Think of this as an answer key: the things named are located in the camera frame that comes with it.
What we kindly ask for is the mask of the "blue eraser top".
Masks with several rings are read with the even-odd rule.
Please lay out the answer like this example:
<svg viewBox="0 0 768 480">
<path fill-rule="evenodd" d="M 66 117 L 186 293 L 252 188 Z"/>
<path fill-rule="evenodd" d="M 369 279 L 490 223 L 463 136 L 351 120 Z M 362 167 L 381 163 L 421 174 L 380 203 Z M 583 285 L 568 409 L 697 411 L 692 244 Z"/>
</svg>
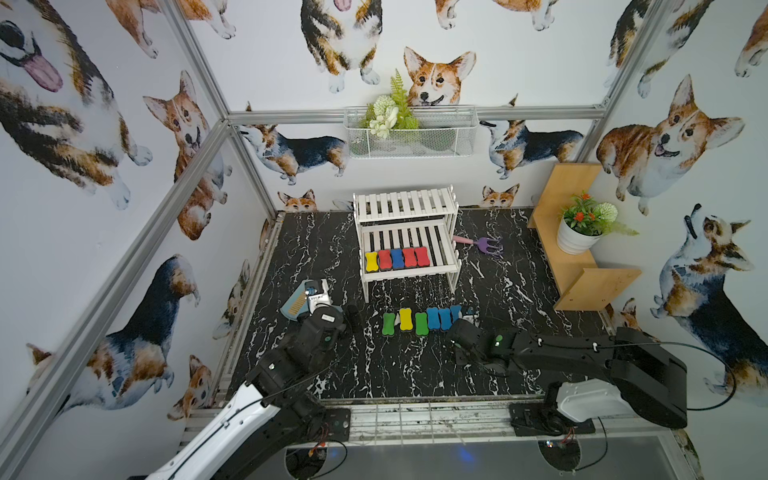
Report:
<svg viewBox="0 0 768 480">
<path fill-rule="evenodd" d="M 438 310 L 439 325 L 442 331 L 448 331 L 453 323 L 452 312 L 449 308 Z"/>
<path fill-rule="evenodd" d="M 450 307 L 450 313 L 452 321 L 455 322 L 462 317 L 462 307 L 460 305 L 452 305 Z"/>
<path fill-rule="evenodd" d="M 441 323 L 439 317 L 439 310 L 435 307 L 430 307 L 426 310 L 427 314 L 427 326 L 430 331 L 440 330 Z"/>
</svg>

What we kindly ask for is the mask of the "green eraser top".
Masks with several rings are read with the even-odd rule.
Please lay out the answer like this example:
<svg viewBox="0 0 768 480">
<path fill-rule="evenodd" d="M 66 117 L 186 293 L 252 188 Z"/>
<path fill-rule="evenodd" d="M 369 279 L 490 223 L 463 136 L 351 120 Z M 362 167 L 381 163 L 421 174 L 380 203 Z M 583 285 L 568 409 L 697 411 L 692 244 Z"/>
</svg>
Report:
<svg viewBox="0 0 768 480">
<path fill-rule="evenodd" d="M 414 317 L 415 332 L 419 337 L 425 337 L 429 334 L 428 315 L 425 312 L 417 312 Z"/>
<path fill-rule="evenodd" d="M 382 335 L 390 337 L 395 334 L 395 320 L 397 316 L 394 313 L 384 313 L 382 316 Z"/>
</svg>

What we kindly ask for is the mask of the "white wooden shelf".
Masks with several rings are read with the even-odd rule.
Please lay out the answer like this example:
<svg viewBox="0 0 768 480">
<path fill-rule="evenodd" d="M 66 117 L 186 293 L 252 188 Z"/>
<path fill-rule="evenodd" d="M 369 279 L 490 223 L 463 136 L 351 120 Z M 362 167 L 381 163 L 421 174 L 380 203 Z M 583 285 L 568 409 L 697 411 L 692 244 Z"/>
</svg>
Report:
<svg viewBox="0 0 768 480">
<path fill-rule="evenodd" d="M 360 279 L 365 302 L 370 301 L 374 282 L 430 275 L 444 275 L 451 292 L 458 286 L 462 261 L 453 240 L 459 204 L 454 187 L 355 194 L 355 221 Z M 379 250 L 426 247 L 429 267 L 401 270 L 365 271 L 365 253 Z"/>
</svg>

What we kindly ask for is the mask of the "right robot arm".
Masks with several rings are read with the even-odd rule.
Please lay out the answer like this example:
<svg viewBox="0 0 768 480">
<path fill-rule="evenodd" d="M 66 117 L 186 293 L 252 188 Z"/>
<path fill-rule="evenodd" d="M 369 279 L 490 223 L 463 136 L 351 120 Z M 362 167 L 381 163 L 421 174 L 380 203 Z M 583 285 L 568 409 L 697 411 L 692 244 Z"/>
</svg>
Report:
<svg viewBox="0 0 768 480">
<path fill-rule="evenodd" d="M 492 376 L 528 370 L 582 376 L 547 393 L 557 413 L 582 423 L 600 416 L 634 413 L 661 427 L 688 425 L 687 366 L 643 333 L 619 327 L 597 337 L 535 336 L 511 328 L 482 330 L 460 319 L 447 339 L 464 361 Z"/>
</svg>

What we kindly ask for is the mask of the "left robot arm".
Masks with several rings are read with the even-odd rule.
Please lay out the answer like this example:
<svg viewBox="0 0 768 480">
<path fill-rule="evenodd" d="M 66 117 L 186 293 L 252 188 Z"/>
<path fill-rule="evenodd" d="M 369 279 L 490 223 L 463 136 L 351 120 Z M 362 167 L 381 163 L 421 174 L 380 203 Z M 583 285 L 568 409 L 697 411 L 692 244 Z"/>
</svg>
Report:
<svg viewBox="0 0 768 480">
<path fill-rule="evenodd" d="M 149 479 L 244 479 L 283 448 L 329 438 L 327 409 L 310 383 L 336 361 L 336 344 L 360 326 L 354 305 L 317 306 L 265 352 L 213 420 Z"/>
</svg>

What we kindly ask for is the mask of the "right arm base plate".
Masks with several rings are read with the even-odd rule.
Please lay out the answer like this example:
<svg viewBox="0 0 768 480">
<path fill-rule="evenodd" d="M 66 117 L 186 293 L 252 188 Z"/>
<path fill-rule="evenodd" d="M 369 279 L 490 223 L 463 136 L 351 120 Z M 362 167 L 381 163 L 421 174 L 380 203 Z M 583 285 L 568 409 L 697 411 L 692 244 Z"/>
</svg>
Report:
<svg viewBox="0 0 768 480">
<path fill-rule="evenodd" d="M 544 403 L 512 403 L 508 407 L 510 424 L 517 436 L 565 436 L 593 434 L 592 420 L 575 422 Z"/>
</svg>

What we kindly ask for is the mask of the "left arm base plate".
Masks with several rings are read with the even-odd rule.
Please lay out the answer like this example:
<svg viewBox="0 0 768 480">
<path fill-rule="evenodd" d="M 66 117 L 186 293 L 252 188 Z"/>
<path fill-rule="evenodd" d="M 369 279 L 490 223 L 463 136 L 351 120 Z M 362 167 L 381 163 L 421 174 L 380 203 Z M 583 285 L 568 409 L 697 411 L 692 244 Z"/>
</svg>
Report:
<svg viewBox="0 0 768 480">
<path fill-rule="evenodd" d="M 350 409 L 325 409 L 308 421 L 300 440 L 304 443 L 323 443 L 337 440 L 347 442 L 350 437 L 350 428 Z"/>
</svg>

